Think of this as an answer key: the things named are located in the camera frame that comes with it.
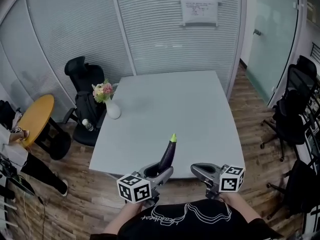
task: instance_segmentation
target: paper sign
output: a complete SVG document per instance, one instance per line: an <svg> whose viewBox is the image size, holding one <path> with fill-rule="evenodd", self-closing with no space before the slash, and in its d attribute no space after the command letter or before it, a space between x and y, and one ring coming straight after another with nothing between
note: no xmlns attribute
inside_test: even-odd
<svg viewBox="0 0 320 240"><path fill-rule="evenodd" d="M217 23L218 2L214 0L181 0L183 23Z"/></svg>

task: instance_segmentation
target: black bag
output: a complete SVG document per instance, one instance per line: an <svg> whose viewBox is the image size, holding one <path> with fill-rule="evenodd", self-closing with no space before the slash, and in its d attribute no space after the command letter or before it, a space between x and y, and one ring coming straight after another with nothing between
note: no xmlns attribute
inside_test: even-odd
<svg viewBox="0 0 320 240"><path fill-rule="evenodd" d="M82 125L83 119L88 119L88 121L95 127L103 112L103 106L98 105L95 102L92 93L88 91L79 91L75 96L75 105L75 114L79 119L79 124Z"/></svg>
<svg viewBox="0 0 320 240"><path fill-rule="evenodd" d="M8 101L0 100L0 124L7 130L11 130L12 121L15 119L16 112L12 109Z"/></svg>

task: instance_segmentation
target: white vase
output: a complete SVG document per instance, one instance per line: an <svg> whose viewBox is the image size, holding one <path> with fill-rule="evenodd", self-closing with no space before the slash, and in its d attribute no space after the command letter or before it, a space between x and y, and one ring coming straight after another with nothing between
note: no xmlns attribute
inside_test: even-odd
<svg viewBox="0 0 320 240"><path fill-rule="evenodd" d="M109 98L104 103L106 106L106 113L109 115L109 117L112 119L117 119L121 116L120 107L118 107L114 101Z"/></svg>

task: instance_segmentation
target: door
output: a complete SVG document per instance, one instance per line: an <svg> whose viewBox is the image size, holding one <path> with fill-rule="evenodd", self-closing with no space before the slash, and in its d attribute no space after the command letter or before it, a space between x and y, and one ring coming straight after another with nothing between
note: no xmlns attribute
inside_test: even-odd
<svg viewBox="0 0 320 240"><path fill-rule="evenodd" d="M295 38L298 0L256 0L246 74L268 103L286 68Z"/></svg>

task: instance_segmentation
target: wooden floor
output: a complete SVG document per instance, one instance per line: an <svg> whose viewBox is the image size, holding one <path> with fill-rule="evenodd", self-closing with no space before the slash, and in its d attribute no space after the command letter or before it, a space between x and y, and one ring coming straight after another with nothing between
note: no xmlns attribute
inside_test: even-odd
<svg viewBox="0 0 320 240"><path fill-rule="evenodd" d="M238 70L229 104L246 166L241 194L266 220L268 213L280 200L277 192L266 188L266 183L280 184L282 173L292 167L296 157L293 150L286 147L285 160L280 162L278 140L260 149L262 139L272 133L267 126L260 126L260 122L270 117L272 111L266 108L246 78L243 68ZM74 125L68 124L66 130L72 132L73 127ZM92 147L74 141L68 154L59 161L51 160L37 145L33 145L31 151L69 183L68 196L62 197L55 189L22 173L44 201L44 239L88 239L90 234L100 233L124 205L118 196L115 180L105 173L89 170ZM15 206L18 207L17 211L10 209L8 212L9 221L19 225L19 229L10 227L14 239L29 239L24 195L12 184L9 187L16 193ZM191 202L205 197L205 186L197 179L174 180L163 186L160 193L162 204ZM25 209L31 239L42 239L43 206L37 198L26 195ZM282 209L267 223L285 236L302 230L302 215L295 215L290 219L285 219L285 215L285 209Z"/></svg>

